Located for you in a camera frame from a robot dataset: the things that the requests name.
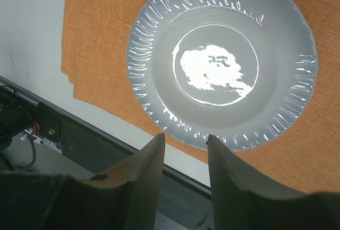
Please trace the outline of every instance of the orange placemat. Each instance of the orange placemat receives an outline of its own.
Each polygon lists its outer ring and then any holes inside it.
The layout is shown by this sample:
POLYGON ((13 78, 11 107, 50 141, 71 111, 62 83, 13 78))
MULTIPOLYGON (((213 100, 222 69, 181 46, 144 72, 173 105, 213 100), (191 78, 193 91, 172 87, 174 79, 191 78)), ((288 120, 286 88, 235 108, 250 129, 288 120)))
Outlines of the orange placemat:
MULTIPOLYGON (((74 97, 156 135, 161 129, 135 99, 125 63, 134 19, 147 0, 66 0, 62 71, 74 97)), ((317 41, 319 72, 311 102, 274 141, 237 155, 268 176, 310 192, 340 190, 340 0, 293 0, 317 41)), ((207 152, 169 135, 167 143, 207 162, 207 152)))

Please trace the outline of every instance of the scalloped plate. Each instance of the scalloped plate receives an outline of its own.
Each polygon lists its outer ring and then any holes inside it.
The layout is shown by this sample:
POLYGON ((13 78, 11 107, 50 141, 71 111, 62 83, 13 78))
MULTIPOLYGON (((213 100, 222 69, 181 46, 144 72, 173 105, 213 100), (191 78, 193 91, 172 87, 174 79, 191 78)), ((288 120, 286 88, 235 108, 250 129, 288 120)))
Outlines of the scalloped plate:
POLYGON ((178 140, 231 150, 287 130, 317 76, 315 40, 291 0, 149 0, 127 46, 134 94, 178 140))

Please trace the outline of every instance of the bolt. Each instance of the bolt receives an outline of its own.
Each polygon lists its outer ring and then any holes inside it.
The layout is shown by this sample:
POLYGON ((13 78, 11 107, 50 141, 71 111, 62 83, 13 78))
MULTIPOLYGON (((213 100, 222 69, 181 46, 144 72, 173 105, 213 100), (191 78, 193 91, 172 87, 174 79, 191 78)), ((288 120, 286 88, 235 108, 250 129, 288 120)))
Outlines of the bolt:
POLYGON ((55 134, 55 131, 53 129, 50 129, 50 130, 48 130, 48 134, 49 135, 55 134))

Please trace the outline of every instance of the table surface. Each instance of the table surface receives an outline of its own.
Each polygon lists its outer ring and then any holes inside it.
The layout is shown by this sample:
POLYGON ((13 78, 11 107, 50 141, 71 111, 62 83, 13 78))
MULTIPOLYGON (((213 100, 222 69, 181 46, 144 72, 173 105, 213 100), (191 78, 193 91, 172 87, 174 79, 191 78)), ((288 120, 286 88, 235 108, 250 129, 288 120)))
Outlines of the table surface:
MULTIPOLYGON (((104 132, 141 149, 152 136, 73 98, 61 72, 65 0, 0 0, 0 75, 104 132)), ((165 164, 210 186, 208 165, 167 145, 165 164)))

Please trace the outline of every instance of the purple cable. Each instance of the purple cable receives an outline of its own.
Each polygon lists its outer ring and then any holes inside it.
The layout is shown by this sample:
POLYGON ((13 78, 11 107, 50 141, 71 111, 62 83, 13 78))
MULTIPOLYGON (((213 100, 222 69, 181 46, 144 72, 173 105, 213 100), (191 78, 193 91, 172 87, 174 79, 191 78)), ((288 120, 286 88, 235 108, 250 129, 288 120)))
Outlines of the purple cable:
POLYGON ((26 133, 22 133, 22 135, 31 144, 33 158, 32 158, 32 161, 27 166, 16 169, 15 171, 26 171, 27 169, 31 168, 32 165, 34 165, 34 163, 36 162, 36 159, 37 159, 36 147, 34 146, 33 141, 31 140, 31 138, 26 133))

